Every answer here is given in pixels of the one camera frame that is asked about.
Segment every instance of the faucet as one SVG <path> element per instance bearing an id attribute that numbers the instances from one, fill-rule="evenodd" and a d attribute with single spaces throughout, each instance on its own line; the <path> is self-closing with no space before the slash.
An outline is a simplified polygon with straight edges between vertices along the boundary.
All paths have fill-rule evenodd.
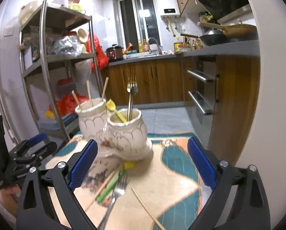
<path id="1" fill-rule="evenodd" d="M 148 38 L 148 40 L 147 40 L 147 46 L 148 46 L 148 49 L 149 49 L 149 54 L 151 54 L 151 53 L 152 53 L 152 52 L 151 52 L 151 50 L 150 50 L 150 45 L 149 45 L 149 40 L 150 40 L 150 39 L 153 39 L 153 40 L 156 42 L 157 47 L 158 47 L 159 55 L 162 55 L 162 54 L 163 54 L 163 53 L 162 53 L 162 50 L 160 49 L 160 47 L 159 47 L 159 44 L 158 44 L 157 40 L 156 40 L 155 38 L 153 38 L 153 37 L 149 37 L 149 38 Z"/>

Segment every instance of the shelf rack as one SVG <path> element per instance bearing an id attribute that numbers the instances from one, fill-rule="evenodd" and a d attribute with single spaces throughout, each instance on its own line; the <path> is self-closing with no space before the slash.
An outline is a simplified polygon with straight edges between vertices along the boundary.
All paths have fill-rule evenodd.
<path id="1" fill-rule="evenodd" d="M 70 55 L 47 55 L 46 54 L 46 40 L 45 40 L 45 28 L 50 27 L 55 31 L 71 31 L 83 24 L 89 24 L 89 34 L 92 53 L 82 53 L 77 57 L 72 57 Z M 28 102 L 30 112 L 32 114 L 33 120 L 38 128 L 39 132 L 45 132 L 49 136 L 62 137 L 66 142 L 70 140 L 70 133 L 76 130 L 79 127 L 78 118 L 73 120 L 68 125 L 64 125 L 61 115 L 58 112 L 56 106 L 55 97 L 52 92 L 52 85 L 50 82 L 49 70 L 66 67 L 68 63 L 74 65 L 75 63 L 93 58 L 93 62 L 97 63 L 95 47 L 94 47 L 94 34 L 93 34 L 93 23 L 92 16 L 86 16 L 82 13 L 76 12 L 74 10 L 65 8 L 55 3 L 47 3 L 47 0 L 44 0 L 42 5 L 38 7 L 34 13 L 29 17 L 29 19 L 21 26 L 20 35 L 19 35 L 19 44 L 22 44 L 22 32 L 26 30 L 29 26 L 39 26 L 40 27 L 40 59 L 33 63 L 30 67 L 25 69 L 24 64 L 24 50 L 20 50 L 20 64 L 21 64 L 21 78 L 24 87 L 24 93 Z M 96 81 L 99 93 L 102 93 L 102 85 L 100 80 L 100 74 L 97 68 L 95 67 Z M 54 117 L 60 127 L 60 130 L 53 131 L 42 129 L 38 126 L 37 115 L 33 109 L 32 102 L 28 93 L 26 78 L 28 76 L 35 75 L 37 73 L 42 73 L 47 95 L 49 97 L 50 105 Z"/>

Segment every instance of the water heater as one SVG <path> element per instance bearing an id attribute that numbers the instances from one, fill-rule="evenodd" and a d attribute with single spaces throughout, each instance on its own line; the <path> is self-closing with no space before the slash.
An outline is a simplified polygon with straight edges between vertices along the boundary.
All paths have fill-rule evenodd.
<path id="1" fill-rule="evenodd" d="M 161 17 L 179 17 L 179 7 L 177 0 L 157 0 Z"/>

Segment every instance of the blue gripper pad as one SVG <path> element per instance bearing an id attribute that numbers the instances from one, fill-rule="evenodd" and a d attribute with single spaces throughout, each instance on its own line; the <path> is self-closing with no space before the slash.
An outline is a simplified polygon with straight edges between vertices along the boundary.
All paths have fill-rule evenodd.
<path id="1" fill-rule="evenodd" d="M 91 140 L 87 143 L 82 155 L 79 157 L 75 165 L 70 171 L 70 178 L 68 187 L 74 191 L 75 188 L 79 188 L 90 170 L 92 163 L 98 153 L 98 146 L 95 140 Z"/>
<path id="2" fill-rule="evenodd" d="M 44 141 L 46 138 L 47 138 L 47 135 L 42 132 L 42 133 L 28 139 L 26 144 L 29 148 L 32 148 L 33 146 L 37 145 L 38 143 Z"/>
<path id="3" fill-rule="evenodd" d="M 215 170 L 193 137 L 188 140 L 188 153 L 204 184 L 214 190 L 217 186 Z"/>

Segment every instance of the wooden chopstick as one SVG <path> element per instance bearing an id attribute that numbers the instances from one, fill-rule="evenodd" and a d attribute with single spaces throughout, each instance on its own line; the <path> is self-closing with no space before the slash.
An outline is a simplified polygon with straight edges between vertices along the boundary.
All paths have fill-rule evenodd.
<path id="1" fill-rule="evenodd" d="M 75 91 L 73 90 L 73 91 L 71 92 L 71 94 L 73 94 L 73 98 L 76 100 L 76 103 L 78 104 L 80 110 L 82 110 L 82 107 L 81 107 L 80 102 L 79 102 L 79 100 L 78 100 L 78 98 L 77 98 L 77 95 L 75 94 Z"/>
<path id="2" fill-rule="evenodd" d="M 107 77 L 107 78 L 105 79 L 105 86 L 104 86 L 104 90 L 103 90 L 103 92 L 102 92 L 101 100 L 104 100 L 105 91 L 106 91 L 106 89 L 107 89 L 108 82 L 109 82 L 109 77 Z"/>
<path id="3" fill-rule="evenodd" d="M 134 193 L 134 195 L 136 196 L 136 198 L 138 199 L 138 201 L 141 203 L 141 205 L 143 206 L 143 208 L 145 209 L 145 211 L 149 214 L 149 216 L 155 221 L 155 223 L 158 225 L 158 227 L 161 230 L 165 230 L 164 226 L 161 225 L 161 223 L 157 220 L 157 218 L 152 214 L 152 212 L 148 209 L 148 207 L 145 205 L 145 203 L 142 201 L 141 197 L 138 195 L 138 193 L 134 190 L 133 187 L 131 187 L 132 192 Z"/>
<path id="4" fill-rule="evenodd" d="M 111 180 L 111 178 L 115 175 L 116 171 L 112 170 L 112 172 L 110 173 L 110 175 L 108 175 L 107 179 L 104 181 L 104 183 L 100 186 L 100 188 L 97 190 L 97 192 L 94 194 L 93 199 L 91 204 L 87 207 L 86 210 L 84 210 L 85 212 L 93 205 L 94 201 L 96 200 L 96 198 L 98 197 L 98 195 L 100 195 L 100 193 L 103 191 L 103 189 L 105 188 L 105 186 L 109 183 L 109 181 Z"/>
<path id="5" fill-rule="evenodd" d="M 92 103 L 92 107 L 94 107 L 92 97 L 91 97 L 91 88 L 90 88 L 90 81 L 89 80 L 87 80 L 87 93 L 89 94 L 89 99 Z"/>

